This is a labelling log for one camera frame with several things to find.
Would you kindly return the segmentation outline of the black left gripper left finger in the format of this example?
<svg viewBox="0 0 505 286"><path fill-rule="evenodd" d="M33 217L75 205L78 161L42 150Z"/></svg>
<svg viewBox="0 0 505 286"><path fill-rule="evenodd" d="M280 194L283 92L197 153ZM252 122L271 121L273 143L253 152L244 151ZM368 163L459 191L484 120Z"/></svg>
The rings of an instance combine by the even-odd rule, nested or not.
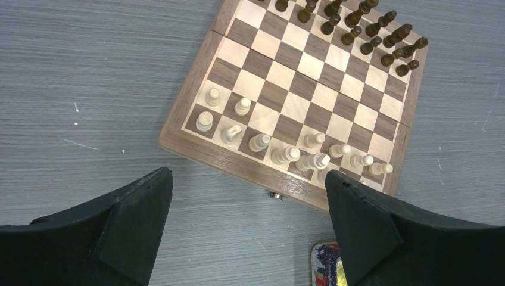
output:
<svg viewBox="0 0 505 286"><path fill-rule="evenodd" d="M148 285L173 195L161 167L85 203L1 226L2 285Z"/></svg>

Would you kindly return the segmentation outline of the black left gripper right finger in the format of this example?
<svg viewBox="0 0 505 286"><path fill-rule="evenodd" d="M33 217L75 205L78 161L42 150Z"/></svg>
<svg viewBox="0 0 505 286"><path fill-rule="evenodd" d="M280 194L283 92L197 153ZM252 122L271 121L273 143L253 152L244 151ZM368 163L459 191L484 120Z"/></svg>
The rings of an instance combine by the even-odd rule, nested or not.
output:
<svg viewBox="0 0 505 286"><path fill-rule="evenodd" d="M337 171L325 177L349 285L503 285L504 227L422 209Z"/></svg>

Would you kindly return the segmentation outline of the white chess rook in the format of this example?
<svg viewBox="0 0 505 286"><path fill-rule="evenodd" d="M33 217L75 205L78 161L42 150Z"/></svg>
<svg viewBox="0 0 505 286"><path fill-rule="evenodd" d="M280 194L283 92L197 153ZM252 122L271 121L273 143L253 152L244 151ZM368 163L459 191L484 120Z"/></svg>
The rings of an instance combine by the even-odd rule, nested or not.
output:
<svg viewBox="0 0 505 286"><path fill-rule="evenodd" d="M203 111L197 117L195 126L200 132L208 132L213 126L213 115L209 111Z"/></svg>

